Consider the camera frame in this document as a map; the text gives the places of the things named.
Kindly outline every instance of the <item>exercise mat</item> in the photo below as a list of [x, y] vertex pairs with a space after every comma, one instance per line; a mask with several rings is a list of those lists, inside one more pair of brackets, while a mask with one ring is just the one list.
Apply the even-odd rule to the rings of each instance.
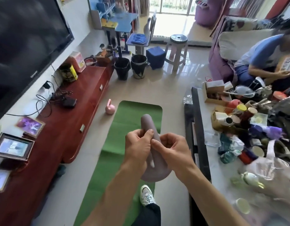
[[[106, 186], [114, 178], [123, 161], [125, 135], [130, 131], [141, 128], [140, 119], [144, 114], [149, 114], [152, 117], [156, 129], [160, 133], [162, 123], [162, 108], [160, 106], [130, 101], [120, 102], [76, 216], [74, 226], [80, 226], [101, 199]], [[140, 180], [132, 204], [128, 209], [124, 226], [131, 226], [142, 208], [139, 193], [141, 186], [144, 184], [147, 184], [154, 192], [155, 183], [146, 183]]]

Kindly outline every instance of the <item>picture frame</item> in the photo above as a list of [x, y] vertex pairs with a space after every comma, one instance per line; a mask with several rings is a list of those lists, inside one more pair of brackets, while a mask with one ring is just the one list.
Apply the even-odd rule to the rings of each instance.
[[5, 190], [11, 171], [0, 169], [0, 193]]
[[27, 161], [31, 149], [34, 145], [33, 140], [16, 137], [10, 134], [0, 134], [0, 157]]
[[45, 123], [42, 121], [24, 116], [19, 119], [15, 126], [25, 134], [36, 138], [44, 128], [44, 125]]

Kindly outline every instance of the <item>drawer handle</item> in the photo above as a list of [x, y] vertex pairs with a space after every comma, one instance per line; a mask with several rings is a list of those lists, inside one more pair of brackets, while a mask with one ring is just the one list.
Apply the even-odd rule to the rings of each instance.
[[79, 131], [82, 133], [82, 132], [83, 132], [83, 130], [84, 130], [84, 128], [85, 128], [85, 125], [84, 125], [84, 124], [82, 124], [82, 125], [81, 125], [81, 128], [79, 129]]

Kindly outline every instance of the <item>pink kettlebell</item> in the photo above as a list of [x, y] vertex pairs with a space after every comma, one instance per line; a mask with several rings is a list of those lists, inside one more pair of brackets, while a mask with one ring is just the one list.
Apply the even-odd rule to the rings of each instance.
[[112, 100], [109, 99], [107, 102], [107, 105], [105, 107], [105, 112], [109, 115], [113, 115], [116, 111], [116, 108], [114, 105], [112, 105]]

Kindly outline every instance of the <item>white pillow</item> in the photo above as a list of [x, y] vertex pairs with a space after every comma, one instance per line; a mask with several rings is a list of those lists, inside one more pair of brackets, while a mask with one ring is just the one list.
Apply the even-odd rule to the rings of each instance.
[[272, 36], [273, 29], [223, 32], [218, 37], [220, 56], [227, 60], [238, 60], [259, 41]]

